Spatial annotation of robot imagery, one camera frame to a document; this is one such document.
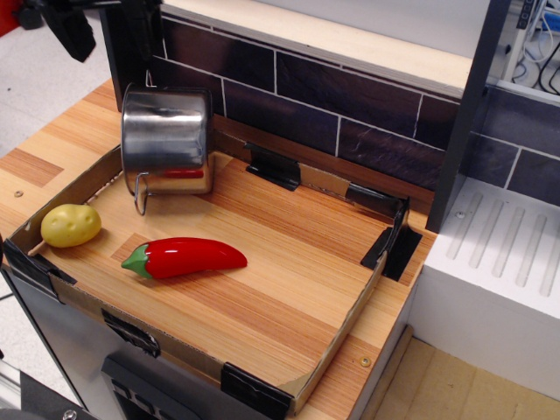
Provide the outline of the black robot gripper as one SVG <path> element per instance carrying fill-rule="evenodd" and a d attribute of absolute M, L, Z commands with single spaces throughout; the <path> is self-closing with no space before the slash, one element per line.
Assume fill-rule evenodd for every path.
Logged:
<path fill-rule="evenodd" d="M 162 2 L 158 0 L 45 0 L 30 1 L 69 55 L 84 62 L 95 49 L 93 29 L 81 10 L 122 7 L 126 29 L 126 57 L 138 67 L 150 62 L 162 41 Z"/>

